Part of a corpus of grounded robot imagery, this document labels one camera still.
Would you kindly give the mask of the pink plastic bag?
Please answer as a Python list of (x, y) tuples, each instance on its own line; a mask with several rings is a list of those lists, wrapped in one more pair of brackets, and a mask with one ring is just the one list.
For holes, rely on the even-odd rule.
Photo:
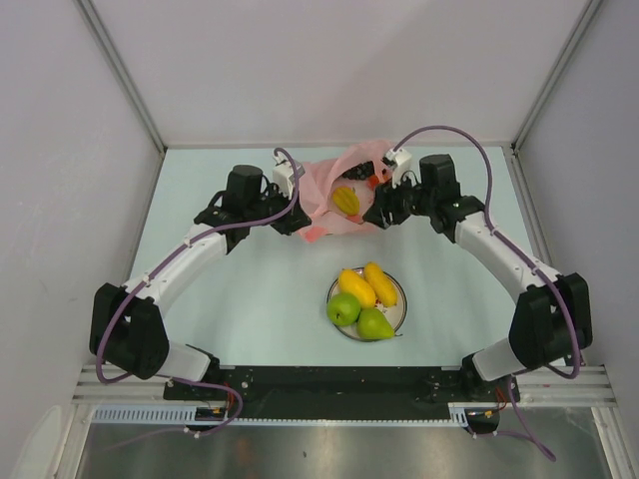
[[(384, 169), (382, 158), (390, 149), (391, 142), (375, 140), (348, 147), (339, 157), (316, 163), (303, 163), (305, 174), (301, 185), (300, 204), (312, 220), (309, 227), (298, 234), (307, 243), (326, 236), (367, 234), (376, 231), (372, 224), (362, 220), (363, 214), (372, 205), (374, 192), (366, 181), (351, 181), (341, 175), (348, 169), (372, 161), (374, 171), (380, 175)], [(358, 215), (345, 216), (331, 199), (335, 188), (346, 186), (354, 189), (360, 203)]]

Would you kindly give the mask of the yellow fake fruit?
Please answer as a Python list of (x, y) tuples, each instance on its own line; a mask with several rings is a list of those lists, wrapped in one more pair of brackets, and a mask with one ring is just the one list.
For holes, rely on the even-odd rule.
[(343, 269), (338, 276), (337, 285), (340, 292), (352, 294), (362, 308), (373, 308), (376, 295), (370, 284), (355, 270)]

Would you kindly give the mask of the white printed plate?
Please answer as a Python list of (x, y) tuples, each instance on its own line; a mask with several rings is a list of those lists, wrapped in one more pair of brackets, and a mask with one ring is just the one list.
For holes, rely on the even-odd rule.
[[(395, 334), (398, 335), (398, 332), (400, 328), (403, 326), (403, 323), (406, 318), (407, 299), (406, 299), (404, 289), (399, 284), (399, 282), (391, 274), (387, 272), (385, 272), (384, 274), (390, 280), (390, 282), (392, 283), (395, 289), (395, 292), (397, 294), (397, 304), (392, 307), (386, 307), (386, 306), (383, 306), (380, 302), (377, 302), (375, 307), (384, 314), (388, 323), (393, 327)], [(368, 342), (368, 339), (365, 339), (358, 334), (355, 324), (351, 324), (348, 326), (335, 325), (334, 327), (342, 335), (344, 335), (345, 337), (349, 339), (359, 341), (359, 342)]]

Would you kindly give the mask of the green fake pear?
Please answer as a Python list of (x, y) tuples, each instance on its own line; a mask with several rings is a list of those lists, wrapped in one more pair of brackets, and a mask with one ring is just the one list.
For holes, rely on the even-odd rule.
[(396, 337), (393, 327), (377, 308), (363, 309), (355, 325), (358, 334), (368, 339), (368, 341), (380, 341)]

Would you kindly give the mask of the green fake apple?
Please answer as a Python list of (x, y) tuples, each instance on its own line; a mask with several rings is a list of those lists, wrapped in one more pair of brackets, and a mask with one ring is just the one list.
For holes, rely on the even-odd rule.
[(361, 306), (351, 293), (341, 292), (332, 296), (326, 305), (326, 315), (335, 326), (349, 326), (359, 317)]

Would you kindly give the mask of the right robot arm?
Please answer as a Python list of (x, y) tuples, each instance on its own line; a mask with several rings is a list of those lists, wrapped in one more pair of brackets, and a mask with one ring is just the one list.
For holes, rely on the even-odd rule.
[(507, 335), (461, 362), (460, 387), (483, 400), (497, 381), (550, 366), (593, 342), (589, 287), (578, 273), (562, 274), (528, 255), (488, 218), (488, 206), (462, 193), (449, 155), (420, 159), (420, 180), (408, 179), (411, 155), (388, 151), (382, 169), (388, 181), (374, 189), (363, 218), (379, 228), (398, 226), (411, 216), (427, 217), (438, 234), (473, 255), (505, 288), (515, 304)]

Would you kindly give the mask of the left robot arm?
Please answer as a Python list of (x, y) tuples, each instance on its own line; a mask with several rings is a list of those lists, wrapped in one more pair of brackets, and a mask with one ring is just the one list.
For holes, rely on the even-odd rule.
[(196, 215), (166, 258), (122, 285), (103, 284), (94, 296), (89, 342), (97, 363), (109, 362), (125, 377), (179, 378), (197, 397), (214, 396), (221, 386), (215, 359), (170, 339), (164, 317), (203, 270), (252, 229), (269, 226), (289, 236), (310, 224), (300, 205), (304, 173), (292, 160), (279, 162), (271, 181), (257, 167), (233, 167), (225, 189)]

